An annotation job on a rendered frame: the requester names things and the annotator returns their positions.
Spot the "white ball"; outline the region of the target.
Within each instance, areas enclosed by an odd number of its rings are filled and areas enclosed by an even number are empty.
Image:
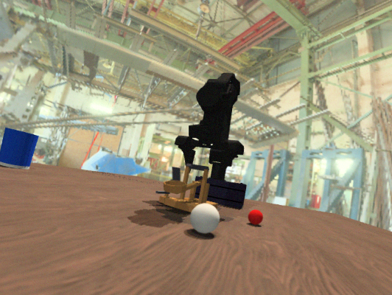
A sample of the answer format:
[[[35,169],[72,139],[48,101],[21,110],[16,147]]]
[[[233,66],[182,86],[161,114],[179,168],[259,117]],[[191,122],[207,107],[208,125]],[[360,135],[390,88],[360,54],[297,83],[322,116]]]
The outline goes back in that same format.
[[[196,231],[209,233],[219,225],[220,215],[211,204],[199,204],[192,210],[190,222]]]

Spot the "red ball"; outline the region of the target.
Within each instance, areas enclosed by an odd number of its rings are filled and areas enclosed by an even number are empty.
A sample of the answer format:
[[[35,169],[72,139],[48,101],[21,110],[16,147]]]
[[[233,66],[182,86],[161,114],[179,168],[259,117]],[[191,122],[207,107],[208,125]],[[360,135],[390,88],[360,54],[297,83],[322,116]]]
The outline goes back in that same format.
[[[257,225],[257,224],[261,223],[262,219],[263,219],[263,215],[259,210],[252,210],[249,213],[248,220],[253,225]]]

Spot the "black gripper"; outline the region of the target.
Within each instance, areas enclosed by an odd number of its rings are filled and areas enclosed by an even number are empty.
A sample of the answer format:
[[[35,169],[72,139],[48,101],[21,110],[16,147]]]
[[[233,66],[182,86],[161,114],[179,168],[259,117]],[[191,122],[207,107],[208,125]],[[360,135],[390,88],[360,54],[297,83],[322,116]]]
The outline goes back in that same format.
[[[185,164],[193,164],[196,152],[193,149],[196,147],[225,150],[221,151],[222,158],[217,177],[217,179],[220,180],[234,158],[238,158],[238,155],[243,156],[244,146],[238,140],[226,139],[224,143],[220,141],[221,133],[224,130],[223,121],[221,119],[215,117],[204,117],[203,119],[206,120],[206,123],[212,122],[212,120],[217,120],[219,129],[218,139],[212,139],[212,137],[209,137],[207,139],[195,140],[190,139],[188,136],[177,136],[175,139],[175,145],[178,145],[178,148],[182,150]]]

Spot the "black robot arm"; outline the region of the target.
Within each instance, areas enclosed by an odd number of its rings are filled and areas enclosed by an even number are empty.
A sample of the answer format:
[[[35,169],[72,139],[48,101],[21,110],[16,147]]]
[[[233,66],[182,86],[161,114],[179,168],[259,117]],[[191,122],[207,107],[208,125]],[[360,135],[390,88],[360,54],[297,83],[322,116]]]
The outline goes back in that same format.
[[[229,138],[230,122],[233,104],[238,100],[240,82],[234,73],[223,72],[217,79],[208,79],[207,83],[197,92],[196,98],[204,111],[203,117],[215,117],[223,121],[224,130],[220,141],[224,143]],[[219,129],[217,120],[207,122],[201,120],[200,124],[189,125],[189,138],[196,139],[218,139]],[[222,154],[219,149],[210,149],[209,164],[212,164],[211,179],[219,180],[218,171]]]

